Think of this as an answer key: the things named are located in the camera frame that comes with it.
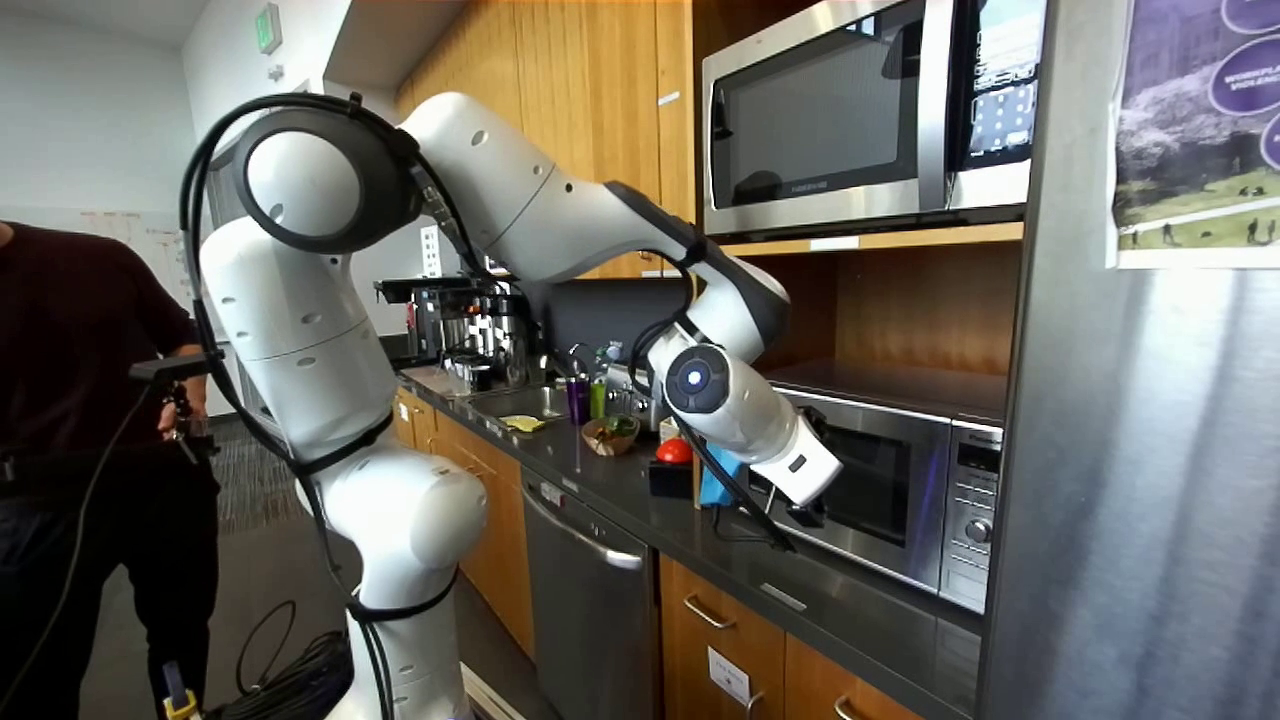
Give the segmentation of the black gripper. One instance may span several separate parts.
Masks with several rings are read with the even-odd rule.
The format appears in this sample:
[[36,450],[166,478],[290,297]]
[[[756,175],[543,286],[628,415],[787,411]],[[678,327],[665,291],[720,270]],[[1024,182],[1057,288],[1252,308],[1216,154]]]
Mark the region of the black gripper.
[[747,498],[762,514],[772,544],[800,544],[804,542],[800,526],[790,515],[790,503],[782,502],[779,489],[772,489],[762,479],[747,479]]

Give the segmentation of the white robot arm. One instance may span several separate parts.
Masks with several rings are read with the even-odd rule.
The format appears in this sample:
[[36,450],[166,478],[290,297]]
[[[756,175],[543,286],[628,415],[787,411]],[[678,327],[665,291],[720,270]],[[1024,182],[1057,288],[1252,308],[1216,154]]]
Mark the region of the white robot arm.
[[222,113],[183,170],[190,317],[212,379],[251,387],[242,423],[294,478],[319,534],[359,552],[342,610],[347,671],[319,720],[464,720],[453,590],[488,498],[444,458],[391,450],[395,374],[347,259],[429,220],[471,286],[513,274],[570,279],[650,253],[700,279],[642,370],[669,411],[736,453],[790,503],[840,471],[804,415],[756,374],[787,291],[636,189],[562,175],[464,91],[391,126],[357,102],[256,95]]

